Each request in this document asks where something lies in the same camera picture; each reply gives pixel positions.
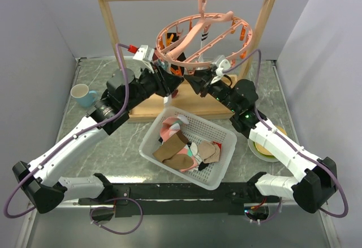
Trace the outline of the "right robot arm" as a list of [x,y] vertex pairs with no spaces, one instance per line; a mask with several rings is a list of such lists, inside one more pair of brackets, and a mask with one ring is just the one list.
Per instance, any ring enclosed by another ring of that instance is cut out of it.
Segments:
[[234,129],[267,149],[292,173],[291,177],[257,173],[247,189],[250,200],[260,202],[266,196],[278,196],[293,199],[306,212],[315,213],[336,193],[336,163],[308,152],[256,110],[258,95],[252,81],[242,79],[230,87],[222,80],[213,83],[210,75],[186,75],[185,79],[196,94],[210,95],[228,108],[233,113],[230,121]]

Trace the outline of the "pink round clip hanger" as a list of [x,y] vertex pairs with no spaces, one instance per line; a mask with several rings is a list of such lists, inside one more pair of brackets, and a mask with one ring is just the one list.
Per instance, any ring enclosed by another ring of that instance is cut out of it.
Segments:
[[[251,26],[240,17],[234,15],[232,11],[227,13],[207,13],[207,0],[197,0],[198,13],[196,15],[186,16],[167,25],[157,36],[155,54],[159,59],[175,66],[176,69],[170,71],[175,75],[193,75],[197,70],[208,69],[212,62],[199,62],[198,57],[201,53],[207,52],[213,46],[224,40],[227,36],[234,34],[240,30],[240,41],[243,46],[236,52],[232,52],[226,56],[231,63],[231,67],[235,66],[237,58],[244,59],[253,39],[253,30]],[[213,39],[207,38],[203,48],[200,48],[201,34],[205,27],[210,28],[215,24],[227,23],[229,27],[220,35]],[[169,50],[168,47],[179,40],[180,37],[186,36],[184,41],[185,49],[177,59],[169,59],[165,56]]]

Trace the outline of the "white plastic basket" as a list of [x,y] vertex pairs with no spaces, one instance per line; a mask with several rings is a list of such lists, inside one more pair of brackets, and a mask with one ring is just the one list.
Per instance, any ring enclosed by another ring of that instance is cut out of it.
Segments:
[[139,152],[159,167],[215,190],[229,167],[236,142],[232,131],[171,106],[154,120]]

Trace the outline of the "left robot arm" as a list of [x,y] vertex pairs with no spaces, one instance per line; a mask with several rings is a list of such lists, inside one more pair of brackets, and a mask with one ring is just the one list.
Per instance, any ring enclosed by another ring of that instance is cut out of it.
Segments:
[[107,203],[112,197],[113,185],[103,174],[64,178],[63,172],[87,149],[124,124],[130,110],[153,94],[170,96],[183,80],[160,68],[143,69],[138,78],[130,69],[116,70],[106,82],[101,99],[71,132],[39,158],[13,166],[21,189],[35,209],[47,213],[63,201],[81,198]]

